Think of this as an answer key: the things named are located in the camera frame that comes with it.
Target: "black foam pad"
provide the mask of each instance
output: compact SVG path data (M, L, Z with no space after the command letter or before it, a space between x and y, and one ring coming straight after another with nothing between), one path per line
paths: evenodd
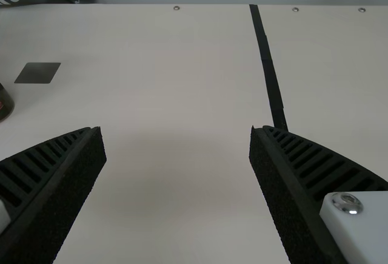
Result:
M269 126L252 128L249 158L290 262L347 263L319 216L324 196L386 191L388 182L326 147Z
M19 205L14 207L13 213L11 212L12 222L0 235L0 263L52 263L92 190L106 162L101 130L99 127L86 128L65 136L67 140L61 136L35 146L35 149L40 146L41 150L45 147L41 157L32 153L33 148L28 150L40 163L48 163L49 170L39 173L40 181L35 182L34 186L29 186L32 190L29 193L25 192L26 198L20 198L20 202L13 202ZM50 152L48 146L55 147L55 151ZM23 156L24 167L36 171L34 162L25 158L25 152L20 154ZM6 159L5 163L0 162L0 165L13 172L12 168L19 167L15 165L11 167L9 162L14 162L18 157L20 159L20 154ZM47 174L50 174L49 178L43 178ZM30 177L27 182L32 184L34 180ZM34 193L34 188L39 188L38 192ZM19 206L24 206L24 209L17 210Z

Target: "gray square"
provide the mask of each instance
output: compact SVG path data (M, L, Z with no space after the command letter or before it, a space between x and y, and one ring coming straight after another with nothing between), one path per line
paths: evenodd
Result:
M61 63L27 63L16 84L49 84Z

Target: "black tape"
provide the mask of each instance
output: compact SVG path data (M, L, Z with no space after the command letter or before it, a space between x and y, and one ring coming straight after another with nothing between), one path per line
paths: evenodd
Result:
M263 64L264 76L266 78L269 105L271 107L273 125L279 129L288 130L286 117L284 116L283 101L281 99L278 79L269 49L266 33L261 21L259 7L250 4L253 26L255 27L257 42L259 44L261 62Z

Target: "metal screw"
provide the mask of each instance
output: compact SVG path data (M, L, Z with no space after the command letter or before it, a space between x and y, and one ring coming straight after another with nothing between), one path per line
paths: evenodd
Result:
M346 192L337 192L332 195L333 205L347 214L359 214L364 210L361 201L352 194Z

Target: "white tabletop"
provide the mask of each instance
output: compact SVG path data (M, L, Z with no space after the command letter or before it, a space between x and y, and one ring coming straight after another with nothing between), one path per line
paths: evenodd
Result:
M259 6L289 130L388 180L388 7Z
M272 117L247 5L36 5L0 25L0 159L102 128L108 162L56 264L288 263L248 159ZM13 84L28 62L62 64Z

